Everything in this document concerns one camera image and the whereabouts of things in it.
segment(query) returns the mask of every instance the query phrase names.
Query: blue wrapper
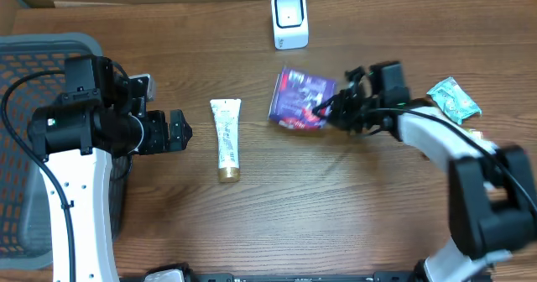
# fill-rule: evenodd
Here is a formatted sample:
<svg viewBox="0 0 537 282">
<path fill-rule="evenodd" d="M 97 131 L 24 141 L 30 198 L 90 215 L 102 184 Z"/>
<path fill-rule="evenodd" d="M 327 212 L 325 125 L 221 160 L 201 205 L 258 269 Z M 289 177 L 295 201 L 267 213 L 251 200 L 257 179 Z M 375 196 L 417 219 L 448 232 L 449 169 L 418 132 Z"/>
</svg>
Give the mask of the blue wrapper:
<svg viewBox="0 0 537 282">
<path fill-rule="evenodd" d="M 479 106 L 462 90 L 453 77 L 448 77 L 430 89 L 429 94 L 442 112 L 453 122 L 462 120 L 475 113 L 482 114 Z"/>
</svg>

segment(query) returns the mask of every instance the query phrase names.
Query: plastic basket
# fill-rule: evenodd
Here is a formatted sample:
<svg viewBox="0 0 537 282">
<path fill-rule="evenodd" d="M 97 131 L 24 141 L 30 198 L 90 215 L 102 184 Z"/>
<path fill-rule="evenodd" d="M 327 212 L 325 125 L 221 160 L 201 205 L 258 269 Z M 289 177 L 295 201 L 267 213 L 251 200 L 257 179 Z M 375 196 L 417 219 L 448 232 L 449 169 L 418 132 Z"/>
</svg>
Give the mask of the plastic basket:
<svg viewBox="0 0 537 282">
<path fill-rule="evenodd" d="M 37 71 L 63 70 L 64 60 L 102 55 L 86 34 L 28 34 L 0 37 L 0 97 L 16 80 Z M 37 107 L 62 92 L 64 76 L 42 76 L 21 85 L 8 103 L 13 127 L 30 145 L 26 127 Z M 113 160 L 110 184 L 112 237 L 119 234 L 128 166 Z M 0 122 L 0 269 L 40 269 L 52 263 L 49 202 L 39 168 L 10 138 Z"/>
</svg>

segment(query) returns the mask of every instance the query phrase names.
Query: purple package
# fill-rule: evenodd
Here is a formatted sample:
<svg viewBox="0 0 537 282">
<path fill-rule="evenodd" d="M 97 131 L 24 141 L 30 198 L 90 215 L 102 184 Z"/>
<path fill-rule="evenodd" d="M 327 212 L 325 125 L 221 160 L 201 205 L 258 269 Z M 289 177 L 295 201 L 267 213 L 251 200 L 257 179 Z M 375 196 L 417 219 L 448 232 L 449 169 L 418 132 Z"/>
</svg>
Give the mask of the purple package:
<svg viewBox="0 0 537 282">
<path fill-rule="evenodd" d="M 311 109 L 335 91 L 335 81 L 284 68 L 276 81 L 268 119 L 286 128 L 321 128 L 326 122 L 313 115 Z"/>
</svg>

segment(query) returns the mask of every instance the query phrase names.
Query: tube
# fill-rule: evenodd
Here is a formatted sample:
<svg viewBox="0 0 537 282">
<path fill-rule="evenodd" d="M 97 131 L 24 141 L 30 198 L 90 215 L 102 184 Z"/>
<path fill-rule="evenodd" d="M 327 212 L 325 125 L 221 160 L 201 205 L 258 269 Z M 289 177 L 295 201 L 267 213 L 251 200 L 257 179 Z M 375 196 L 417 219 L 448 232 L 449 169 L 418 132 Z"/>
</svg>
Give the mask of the tube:
<svg viewBox="0 0 537 282">
<path fill-rule="evenodd" d="M 211 100 L 218 135 L 218 180 L 237 182 L 240 179 L 238 167 L 238 116 L 240 99 Z"/>
</svg>

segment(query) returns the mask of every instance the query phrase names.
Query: black cable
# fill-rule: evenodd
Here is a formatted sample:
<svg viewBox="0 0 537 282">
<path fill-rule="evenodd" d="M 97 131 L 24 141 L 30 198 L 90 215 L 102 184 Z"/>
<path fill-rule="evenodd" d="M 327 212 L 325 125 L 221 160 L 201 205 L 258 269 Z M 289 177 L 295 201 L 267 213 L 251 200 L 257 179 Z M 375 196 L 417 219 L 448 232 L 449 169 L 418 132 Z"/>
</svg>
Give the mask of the black cable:
<svg viewBox="0 0 537 282">
<path fill-rule="evenodd" d="M 73 221 L 70 216 L 70 203 L 67 201 L 67 197 L 65 197 L 65 193 L 63 189 L 61 188 L 60 182 L 56 179 L 52 171 L 50 171 L 49 167 L 47 167 L 42 159 L 39 159 L 37 155 L 34 153 L 34 151 L 17 135 L 17 132 L 9 122 L 8 118 L 8 99 L 9 96 L 17 89 L 18 86 L 24 84 L 27 81 L 33 80 L 34 78 L 40 77 L 40 76 L 50 76 L 50 75 L 57 75 L 57 74 L 65 74 L 62 70 L 53 70 L 53 71 L 41 71 L 37 73 L 33 73 L 29 76 L 25 76 L 21 78 L 18 81 L 15 81 L 4 93 L 2 97 L 2 121 L 4 126 L 6 126 L 6 130 L 8 131 L 9 135 L 13 138 L 13 140 L 23 149 L 23 151 L 30 157 L 31 160 L 35 162 L 40 169 L 49 177 L 50 182 L 52 182 L 52 185 L 56 189 L 56 193 L 58 193 L 58 196 L 60 197 L 61 201 L 61 208 L 64 210 L 65 215 L 65 227 L 67 229 L 67 243 L 69 246 L 69 276 L 70 276 L 70 282 L 76 282 L 76 260 L 75 260 L 75 234 L 73 232 Z"/>
<path fill-rule="evenodd" d="M 110 179 L 110 181 L 114 182 L 114 181 L 122 180 L 123 178 L 127 178 L 131 174 L 131 170 L 133 170 L 133 156 L 129 155 L 127 156 L 127 158 L 128 158 L 128 167 L 125 169 L 125 172 L 123 172 L 123 174 L 119 177 Z"/>
<path fill-rule="evenodd" d="M 537 216 L 537 206 L 535 205 L 535 202 L 531 197 L 529 196 L 528 192 L 525 190 L 525 188 L 520 185 L 519 181 L 509 172 L 509 170 L 503 165 L 498 159 L 496 159 L 492 154 L 490 154 L 487 150 L 485 150 L 481 145 L 477 144 L 473 139 L 469 138 L 466 134 L 464 134 L 459 128 L 455 127 L 451 123 L 445 121 L 444 119 L 425 114 L 422 112 L 417 112 L 409 109 L 398 109 L 398 108 L 377 108 L 377 109 L 371 109 L 368 110 L 368 112 L 391 112 L 391 113 L 408 113 L 415 116 L 419 116 L 421 118 L 428 118 L 429 120 L 435 121 L 437 123 L 440 123 L 444 127 L 450 129 L 453 133 L 455 133 L 458 137 L 460 137 L 462 140 L 464 140 L 467 144 L 472 146 L 477 151 L 481 152 L 483 156 L 488 158 L 490 161 L 493 162 L 503 173 L 505 177 L 511 182 L 511 184 L 515 185 L 524 198 L 528 201 L 528 203 L 531 205 L 531 207 L 534 209 L 534 214 Z"/>
</svg>

